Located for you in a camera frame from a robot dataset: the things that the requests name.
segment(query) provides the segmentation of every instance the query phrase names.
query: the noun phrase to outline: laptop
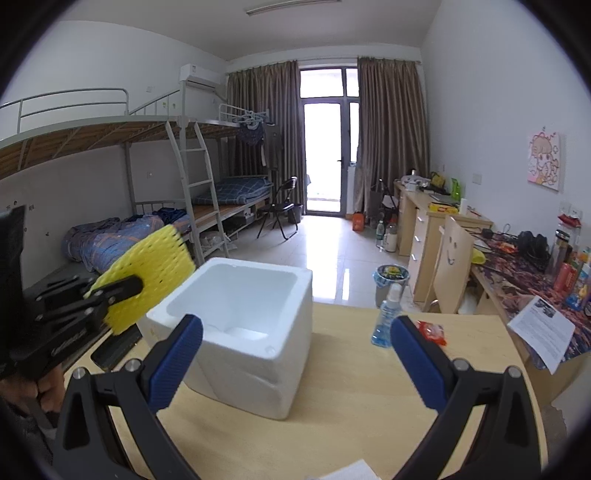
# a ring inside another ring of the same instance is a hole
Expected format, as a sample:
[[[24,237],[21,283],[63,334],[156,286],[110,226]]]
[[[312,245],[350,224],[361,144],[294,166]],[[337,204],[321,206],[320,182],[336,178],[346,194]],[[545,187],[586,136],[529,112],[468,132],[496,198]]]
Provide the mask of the laptop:
[[[429,195],[437,203],[444,205],[451,205],[453,207],[460,205],[460,202],[455,201],[451,195],[442,195],[441,193],[432,193]]]

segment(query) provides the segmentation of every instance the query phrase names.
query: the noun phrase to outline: metal ladder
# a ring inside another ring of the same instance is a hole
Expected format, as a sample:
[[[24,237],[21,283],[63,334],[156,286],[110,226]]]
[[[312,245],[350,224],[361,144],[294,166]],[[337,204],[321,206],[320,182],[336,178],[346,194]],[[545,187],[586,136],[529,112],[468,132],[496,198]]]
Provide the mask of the metal ladder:
[[[201,265],[203,265],[205,263],[206,255],[213,253],[218,248],[223,248],[226,258],[228,258],[230,255],[228,253],[228,244],[226,243],[227,242],[226,233],[223,230],[222,216],[220,215],[220,208],[219,208],[219,204],[217,202],[216,186],[213,181],[212,162],[209,157],[207,145],[205,144],[205,140],[203,139],[203,135],[201,133],[201,130],[199,129],[199,124],[197,122],[195,122],[194,129],[195,129],[195,134],[197,135],[197,140],[199,140],[199,148],[187,148],[187,134],[186,134],[186,130],[185,130],[187,128],[187,124],[188,124],[188,121],[186,121],[186,123],[184,125],[182,125],[181,122],[178,122],[178,125],[180,127],[180,133],[179,133],[180,147],[178,146],[177,140],[174,137],[174,132],[173,132],[173,128],[170,125],[170,121],[166,122],[166,133],[168,134],[168,139],[170,140],[170,142],[173,146],[174,156],[177,159],[178,171],[181,175],[181,183],[183,185],[185,205],[186,205],[187,213],[189,214],[189,222],[191,225],[190,238],[191,238],[191,241],[193,242],[193,249],[195,252],[195,260],[197,262],[197,266],[200,267]],[[192,152],[203,152],[204,159],[205,159],[205,168],[207,170],[207,180],[202,180],[202,181],[198,181],[195,183],[189,183],[189,169],[187,168],[187,153],[192,153]],[[213,211],[196,219],[195,215],[193,213],[193,204],[191,202],[190,189],[194,188],[194,187],[199,187],[200,185],[206,185],[206,184],[209,184],[209,191],[212,194]],[[217,229],[219,230],[221,237],[222,237],[222,243],[209,249],[204,254],[203,249],[201,248],[201,242],[199,239],[200,232],[197,228],[196,221],[197,220],[205,220],[205,219],[208,219],[214,215],[216,217]]]

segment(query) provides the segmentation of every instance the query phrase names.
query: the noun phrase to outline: black chair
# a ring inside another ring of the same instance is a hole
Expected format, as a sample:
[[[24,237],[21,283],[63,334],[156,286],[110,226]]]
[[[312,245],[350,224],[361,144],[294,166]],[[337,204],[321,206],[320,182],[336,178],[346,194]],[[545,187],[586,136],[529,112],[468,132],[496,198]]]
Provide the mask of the black chair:
[[[273,199],[273,203],[269,203],[269,204],[265,205],[264,207],[259,208],[259,212],[265,212],[265,216],[263,217],[263,220],[261,223],[261,229],[259,230],[259,234],[256,236],[257,238],[259,238],[261,236],[261,232],[262,232],[263,227],[265,226],[265,223],[267,222],[267,218],[269,218],[269,215],[271,215],[273,213],[275,214],[275,222],[273,223],[273,227],[271,228],[271,230],[273,230],[275,228],[275,225],[279,223],[279,228],[281,229],[281,234],[283,235],[283,238],[285,238],[285,240],[289,240],[292,236],[294,236],[297,233],[298,227],[297,227],[297,222],[296,222],[295,223],[295,232],[293,232],[290,236],[285,236],[285,232],[283,231],[283,226],[281,224],[281,221],[279,220],[280,214],[287,213],[291,209],[293,209],[294,206],[296,206],[291,201],[291,193],[296,188],[296,183],[297,183],[297,177],[292,177],[289,180],[287,180],[287,182],[285,182],[283,185],[281,185],[281,187],[279,187],[277,189],[277,192],[275,194],[275,198]]]

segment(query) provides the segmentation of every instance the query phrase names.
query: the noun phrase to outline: styrofoam box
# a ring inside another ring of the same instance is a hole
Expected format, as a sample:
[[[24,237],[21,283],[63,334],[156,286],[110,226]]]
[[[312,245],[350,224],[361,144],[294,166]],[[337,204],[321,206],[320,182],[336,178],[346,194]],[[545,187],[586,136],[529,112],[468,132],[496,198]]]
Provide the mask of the styrofoam box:
[[[153,346],[187,313],[204,327],[187,386],[262,417],[286,418],[310,349],[312,272],[212,258],[138,326]]]

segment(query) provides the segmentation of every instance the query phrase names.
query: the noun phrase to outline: brown curtain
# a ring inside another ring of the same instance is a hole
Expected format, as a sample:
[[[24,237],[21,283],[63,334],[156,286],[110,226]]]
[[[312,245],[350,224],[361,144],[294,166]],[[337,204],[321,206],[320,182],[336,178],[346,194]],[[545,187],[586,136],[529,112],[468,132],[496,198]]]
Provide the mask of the brown curtain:
[[[411,168],[429,174],[423,91],[413,61],[360,58],[355,211],[367,212],[379,179],[390,189]]]
[[[300,118],[300,70],[296,61],[276,63],[231,73],[228,79],[231,105],[262,112],[269,109],[271,122],[281,129],[283,160],[278,182],[296,176],[293,201],[306,205],[306,162]],[[233,175],[267,173],[261,163],[261,147],[250,147],[240,140],[230,147],[230,171]]]

